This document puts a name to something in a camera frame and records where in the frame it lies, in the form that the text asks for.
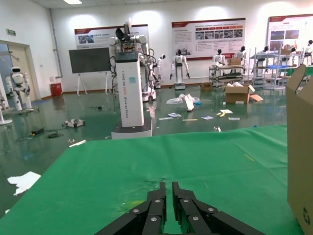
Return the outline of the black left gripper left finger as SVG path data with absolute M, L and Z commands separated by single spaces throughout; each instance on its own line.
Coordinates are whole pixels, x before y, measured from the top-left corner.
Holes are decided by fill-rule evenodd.
M 143 203 L 130 209 L 112 223 L 97 232 L 98 235 L 162 235 L 167 220 L 166 187 L 147 193 Z

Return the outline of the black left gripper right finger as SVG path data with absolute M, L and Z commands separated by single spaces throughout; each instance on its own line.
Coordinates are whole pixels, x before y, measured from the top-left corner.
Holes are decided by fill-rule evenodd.
M 262 235 L 254 227 L 198 200 L 191 190 L 172 182 L 175 219 L 183 235 Z

